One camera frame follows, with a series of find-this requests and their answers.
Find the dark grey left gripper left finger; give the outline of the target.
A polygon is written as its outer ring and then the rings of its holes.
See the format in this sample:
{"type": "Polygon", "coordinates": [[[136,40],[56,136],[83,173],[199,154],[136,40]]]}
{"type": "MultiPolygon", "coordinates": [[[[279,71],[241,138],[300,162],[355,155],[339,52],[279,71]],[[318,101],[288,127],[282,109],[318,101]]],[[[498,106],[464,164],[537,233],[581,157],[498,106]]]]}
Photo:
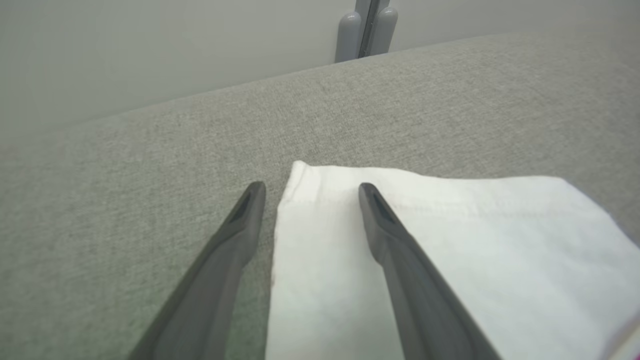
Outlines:
{"type": "Polygon", "coordinates": [[[243,268],[258,248],[266,186],[250,183],[131,351],[131,360],[222,360],[243,268]]]}

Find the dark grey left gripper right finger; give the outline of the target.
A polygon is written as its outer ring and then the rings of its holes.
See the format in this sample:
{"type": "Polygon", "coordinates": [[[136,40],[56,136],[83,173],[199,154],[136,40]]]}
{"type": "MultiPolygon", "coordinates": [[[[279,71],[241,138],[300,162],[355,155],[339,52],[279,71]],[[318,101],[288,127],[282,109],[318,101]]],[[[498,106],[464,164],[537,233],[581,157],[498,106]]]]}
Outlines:
{"type": "Polygon", "coordinates": [[[384,271],[407,360],[498,360],[498,352],[372,183],[358,188],[370,252],[384,271]]]}

